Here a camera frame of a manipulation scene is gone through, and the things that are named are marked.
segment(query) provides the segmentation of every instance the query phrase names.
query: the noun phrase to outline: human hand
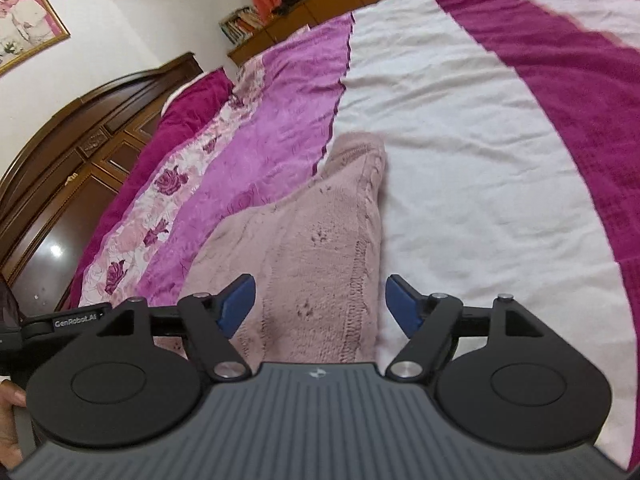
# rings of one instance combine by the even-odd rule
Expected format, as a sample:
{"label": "human hand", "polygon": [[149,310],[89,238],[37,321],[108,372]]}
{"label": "human hand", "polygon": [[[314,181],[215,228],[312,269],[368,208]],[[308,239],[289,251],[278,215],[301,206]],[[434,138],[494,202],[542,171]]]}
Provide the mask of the human hand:
{"label": "human hand", "polygon": [[0,384],[0,462],[7,469],[22,462],[15,429],[14,406],[26,408],[26,394],[17,384],[4,380]]}

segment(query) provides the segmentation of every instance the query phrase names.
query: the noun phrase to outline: pink knitted sweater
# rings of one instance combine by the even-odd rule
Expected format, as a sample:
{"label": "pink knitted sweater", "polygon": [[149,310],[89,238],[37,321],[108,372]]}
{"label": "pink knitted sweater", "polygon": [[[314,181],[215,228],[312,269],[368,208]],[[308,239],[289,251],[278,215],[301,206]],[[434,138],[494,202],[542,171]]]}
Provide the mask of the pink knitted sweater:
{"label": "pink knitted sweater", "polygon": [[254,308],[232,340],[254,370],[374,360],[384,170],[379,137],[340,136],[308,184],[226,218],[201,248],[182,296],[255,277]]}

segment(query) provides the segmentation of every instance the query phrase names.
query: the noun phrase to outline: black round disc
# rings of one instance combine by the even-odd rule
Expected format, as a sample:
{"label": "black round disc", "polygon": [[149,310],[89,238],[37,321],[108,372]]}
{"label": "black round disc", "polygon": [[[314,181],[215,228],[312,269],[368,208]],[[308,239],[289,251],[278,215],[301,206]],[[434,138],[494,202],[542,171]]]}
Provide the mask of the black round disc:
{"label": "black round disc", "polygon": [[200,397],[193,365],[118,339],[96,338],[79,354],[63,351],[31,377],[29,410],[47,438],[94,449],[130,446],[191,413]]}
{"label": "black round disc", "polygon": [[146,384],[142,368],[128,363],[99,363],[79,371],[71,389],[86,402],[116,404],[139,394]]}
{"label": "black round disc", "polygon": [[460,356],[444,368],[436,398],[462,430],[531,452],[592,442],[610,407],[609,385],[570,348],[538,353],[526,341]]}
{"label": "black round disc", "polygon": [[566,390],[564,378],[544,365],[517,363],[495,371],[491,376],[494,392],[519,406],[545,406],[556,402]]}

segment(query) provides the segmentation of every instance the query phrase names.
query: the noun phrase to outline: gold picture frame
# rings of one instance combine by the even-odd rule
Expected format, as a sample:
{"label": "gold picture frame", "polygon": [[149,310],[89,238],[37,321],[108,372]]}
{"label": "gold picture frame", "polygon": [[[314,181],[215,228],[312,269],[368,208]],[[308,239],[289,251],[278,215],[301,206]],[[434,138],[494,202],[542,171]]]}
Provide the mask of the gold picture frame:
{"label": "gold picture frame", "polygon": [[0,76],[70,36],[48,0],[0,0]]}

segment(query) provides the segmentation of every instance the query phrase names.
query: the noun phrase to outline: white bedsheet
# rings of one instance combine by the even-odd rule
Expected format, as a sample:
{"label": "white bedsheet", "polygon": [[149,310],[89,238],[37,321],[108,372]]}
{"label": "white bedsheet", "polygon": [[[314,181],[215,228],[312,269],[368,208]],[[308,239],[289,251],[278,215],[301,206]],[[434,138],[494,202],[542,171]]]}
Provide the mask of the white bedsheet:
{"label": "white bedsheet", "polygon": [[[434,0],[356,11],[350,47],[334,139],[363,129],[385,139],[382,279],[398,273],[473,306],[514,294],[605,373],[614,401],[598,445],[626,466],[637,368],[625,289],[588,189],[529,88]],[[383,285],[381,368],[406,343]]]}

